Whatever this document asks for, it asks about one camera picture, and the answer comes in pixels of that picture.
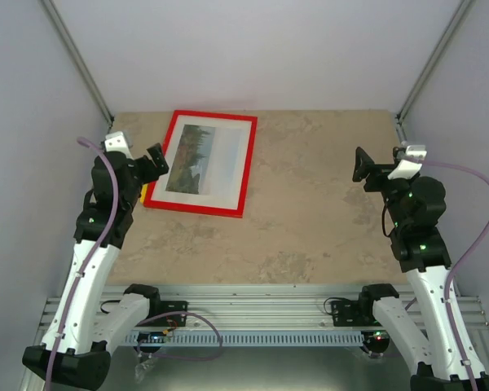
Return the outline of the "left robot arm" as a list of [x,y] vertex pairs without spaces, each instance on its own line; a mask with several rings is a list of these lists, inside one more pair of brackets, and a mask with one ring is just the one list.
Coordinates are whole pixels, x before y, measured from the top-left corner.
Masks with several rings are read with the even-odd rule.
[[140,322],[153,325],[162,315],[158,289],[133,283],[104,320],[95,320],[141,190],[169,171],[158,143],[138,159],[121,138],[104,146],[97,150],[93,185],[76,221],[72,264],[58,309],[42,341],[27,347],[22,357],[23,365],[47,385],[99,389],[114,351],[131,329]]

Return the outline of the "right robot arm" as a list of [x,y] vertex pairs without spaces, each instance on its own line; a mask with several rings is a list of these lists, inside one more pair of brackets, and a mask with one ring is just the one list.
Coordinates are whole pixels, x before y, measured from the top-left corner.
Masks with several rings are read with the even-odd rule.
[[388,233],[392,253],[420,306],[425,330],[410,318],[390,284],[363,287],[358,316],[380,324],[411,372],[412,390],[489,390],[489,373],[469,338],[454,287],[456,264],[437,228],[446,211],[446,190],[423,176],[427,152],[409,145],[393,150],[391,165],[375,163],[357,147],[354,182],[381,194],[393,222]]

